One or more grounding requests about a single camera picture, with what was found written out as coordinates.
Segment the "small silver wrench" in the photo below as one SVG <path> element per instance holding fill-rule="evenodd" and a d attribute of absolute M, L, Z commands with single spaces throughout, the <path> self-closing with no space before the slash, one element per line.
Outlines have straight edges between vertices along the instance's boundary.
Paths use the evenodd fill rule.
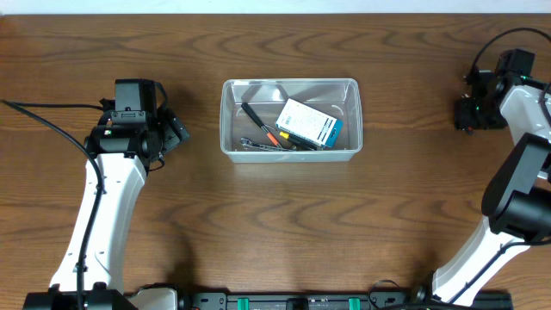
<path fill-rule="evenodd" d="M 278 147 L 278 146 L 268 146 L 268 145 L 264 145 L 264 144 L 259 144 L 257 142 L 253 142 L 252 140 L 250 140 L 246 137 L 242 137 L 240 139 L 240 144 L 243 147 L 248 147 L 248 148 L 257 149 L 257 150 L 261 150 L 261 151 L 267 151 L 267 152 L 294 152 L 293 148 L 286 149 L 286 148 Z"/>

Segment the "small hammer black handle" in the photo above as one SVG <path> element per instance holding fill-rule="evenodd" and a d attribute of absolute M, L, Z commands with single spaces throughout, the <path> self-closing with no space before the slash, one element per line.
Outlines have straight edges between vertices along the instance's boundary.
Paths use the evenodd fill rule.
<path fill-rule="evenodd" d="M 244 112 L 251 118 L 251 120 L 264 131 L 264 133 L 274 146 L 282 149 L 282 145 L 279 143 L 273 133 L 268 129 L 268 127 L 262 122 L 260 117 L 254 112 L 248 102 L 243 102 L 241 104 L 241 109 L 243 109 Z"/>

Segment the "black and yellow screwdriver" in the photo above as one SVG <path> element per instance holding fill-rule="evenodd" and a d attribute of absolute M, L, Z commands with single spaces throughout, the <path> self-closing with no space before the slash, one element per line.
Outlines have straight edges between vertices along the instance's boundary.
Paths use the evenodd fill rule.
<path fill-rule="evenodd" d="M 302 151 L 317 151 L 318 147 L 314 145 L 313 143 L 302 139 L 300 137 L 297 137 L 291 133 L 286 133 L 283 131 L 280 131 L 279 129 L 275 129 L 270 126 L 266 126 L 270 131 L 277 133 L 279 136 L 287 140 L 289 143 L 292 144 L 293 148 L 296 150 L 302 150 Z"/>

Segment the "clear plastic container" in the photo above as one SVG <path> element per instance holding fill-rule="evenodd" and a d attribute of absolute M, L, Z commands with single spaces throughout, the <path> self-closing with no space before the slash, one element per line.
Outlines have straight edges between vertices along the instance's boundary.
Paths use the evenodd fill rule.
<path fill-rule="evenodd" d="M 344 125 L 333 147 L 317 151 L 267 152 L 240 144 L 246 137 L 274 146 L 264 131 L 241 109 L 248 102 L 266 126 L 276 127 L 288 99 L 341 120 Z M 272 132 L 283 148 L 292 144 Z M 345 162 L 362 149 L 362 100 L 352 78 L 230 79 L 220 99 L 220 149 L 234 163 Z"/>

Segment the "white and blue box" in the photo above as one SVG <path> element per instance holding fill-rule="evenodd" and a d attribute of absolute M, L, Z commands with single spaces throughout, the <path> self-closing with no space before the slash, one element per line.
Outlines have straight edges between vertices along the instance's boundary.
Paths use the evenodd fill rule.
<path fill-rule="evenodd" d="M 333 147 L 344 123 L 294 99 L 288 99 L 275 125 L 316 146 Z"/>

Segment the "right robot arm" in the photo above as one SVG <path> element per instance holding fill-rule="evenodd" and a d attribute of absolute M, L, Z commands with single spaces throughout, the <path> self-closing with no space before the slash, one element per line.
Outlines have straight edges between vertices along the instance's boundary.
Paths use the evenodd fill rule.
<path fill-rule="evenodd" d="M 483 217 L 466 244 L 436 270 L 422 301 L 470 306 L 516 255 L 550 242 L 550 86 L 511 87 L 499 105 L 515 143 L 486 187 Z"/>

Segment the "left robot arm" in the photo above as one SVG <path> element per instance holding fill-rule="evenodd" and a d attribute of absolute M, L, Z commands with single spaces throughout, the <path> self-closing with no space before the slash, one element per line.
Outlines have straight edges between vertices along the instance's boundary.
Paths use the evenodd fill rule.
<path fill-rule="evenodd" d="M 93 137 L 113 138 L 120 130 L 150 133 L 161 144 L 146 156 L 128 147 L 90 151 L 86 187 L 65 258 L 45 293 L 27 295 L 26 309 L 188 309 L 189 297 L 175 284 L 155 283 L 124 294 L 123 264 L 135 202 L 151 161 L 188 138 L 173 111 L 159 109 L 150 125 L 122 122 L 94 128 Z"/>

